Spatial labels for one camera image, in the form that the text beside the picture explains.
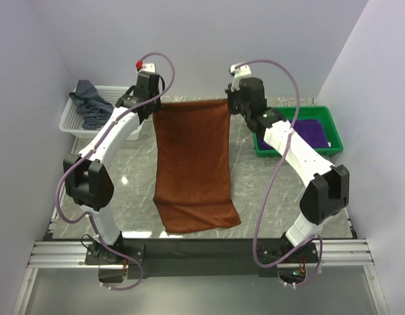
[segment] purple cloth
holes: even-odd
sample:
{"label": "purple cloth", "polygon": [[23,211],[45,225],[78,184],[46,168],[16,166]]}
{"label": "purple cloth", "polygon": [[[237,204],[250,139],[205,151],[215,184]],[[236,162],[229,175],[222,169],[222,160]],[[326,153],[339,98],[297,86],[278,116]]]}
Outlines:
{"label": "purple cloth", "polygon": [[[300,137],[314,149],[329,148],[326,140],[325,130],[320,121],[316,119],[297,120],[294,130]],[[274,148],[265,143],[264,140],[257,138],[257,144],[260,150],[273,150]]]}

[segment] red cap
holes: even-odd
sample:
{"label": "red cap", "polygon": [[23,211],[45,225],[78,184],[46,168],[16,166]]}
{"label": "red cap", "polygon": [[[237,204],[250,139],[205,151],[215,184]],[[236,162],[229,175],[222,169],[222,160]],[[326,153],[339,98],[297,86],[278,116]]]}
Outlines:
{"label": "red cap", "polygon": [[135,64],[135,66],[137,67],[137,71],[141,70],[141,68],[142,68],[142,60],[138,60],[137,63]]}

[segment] brown towel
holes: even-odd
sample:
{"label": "brown towel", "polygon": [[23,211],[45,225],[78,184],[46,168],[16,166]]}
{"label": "brown towel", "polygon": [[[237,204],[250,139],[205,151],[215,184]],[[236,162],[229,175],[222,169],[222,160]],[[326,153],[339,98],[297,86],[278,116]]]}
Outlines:
{"label": "brown towel", "polygon": [[165,230],[191,233],[231,228],[227,100],[163,104],[153,115],[158,161],[154,203]]}

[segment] green plastic crate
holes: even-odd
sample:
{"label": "green plastic crate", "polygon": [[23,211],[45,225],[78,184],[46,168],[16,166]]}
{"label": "green plastic crate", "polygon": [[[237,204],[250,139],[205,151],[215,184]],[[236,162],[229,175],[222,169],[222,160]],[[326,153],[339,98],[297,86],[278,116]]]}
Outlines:
{"label": "green plastic crate", "polygon": [[[293,119],[295,107],[279,107],[277,108],[287,119]],[[323,156],[332,156],[343,150],[341,139],[339,138],[331,113],[326,106],[301,106],[299,117],[297,120],[316,119],[320,121],[325,130],[326,139],[331,143],[329,148],[314,149],[316,152]],[[257,144],[257,136],[253,134],[253,141],[255,143],[256,156],[263,158],[266,156],[280,156],[276,150],[260,150]]]}

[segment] gray floor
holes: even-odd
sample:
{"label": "gray floor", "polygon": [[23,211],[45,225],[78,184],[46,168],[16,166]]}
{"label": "gray floor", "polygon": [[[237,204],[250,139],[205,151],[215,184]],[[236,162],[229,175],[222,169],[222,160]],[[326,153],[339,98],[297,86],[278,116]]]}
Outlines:
{"label": "gray floor", "polygon": [[218,276],[148,278],[138,287],[109,292],[97,270],[40,269],[29,315],[303,314],[376,315],[364,269],[324,267],[303,287],[284,288],[275,278]]}
{"label": "gray floor", "polygon": [[[185,98],[174,98],[183,101]],[[271,106],[293,106],[294,99],[273,98]],[[304,99],[303,106],[312,105]],[[78,152],[89,140],[78,141]],[[252,238],[259,208],[266,186],[278,157],[256,157],[252,135],[240,116],[233,116],[230,124],[230,172],[232,201],[242,220],[241,225],[228,230],[216,229],[182,236],[167,235],[156,206],[152,201],[156,181],[157,146],[152,121],[145,121],[140,138],[126,141],[115,157],[109,174],[115,185],[111,202],[117,225],[126,238]],[[304,186],[297,173],[285,164],[272,187],[263,217],[260,237],[280,237],[300,213],[299,200]],[[62,209],[69,218],[80,214],[70,198],[64,198]],[[58,219],[54,238],[80,238],[91,233],[87,220],[69,225]],[[351,238],[350,224],[345,211],[332,218],[324,227],[324,238]]]}

